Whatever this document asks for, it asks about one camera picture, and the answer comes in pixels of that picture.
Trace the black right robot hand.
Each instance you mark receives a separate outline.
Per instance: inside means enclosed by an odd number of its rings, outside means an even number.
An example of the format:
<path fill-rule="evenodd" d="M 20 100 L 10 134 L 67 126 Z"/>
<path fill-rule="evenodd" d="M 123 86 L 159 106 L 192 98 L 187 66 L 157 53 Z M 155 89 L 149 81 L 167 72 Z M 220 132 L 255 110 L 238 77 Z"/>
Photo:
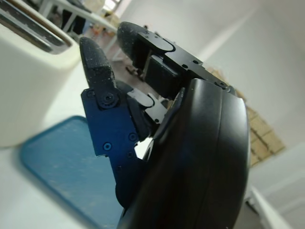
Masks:
<path fill-rule="evenodd" d="M 93 148 L 109 158 L 120 229 L 231 229 L 250 167 L 246 106 L 177 44 L 120 23 L 121 50 L 169 109 L 116 83 L 99 45 L 80 39 L 88 89 L 81 94 Z"/>

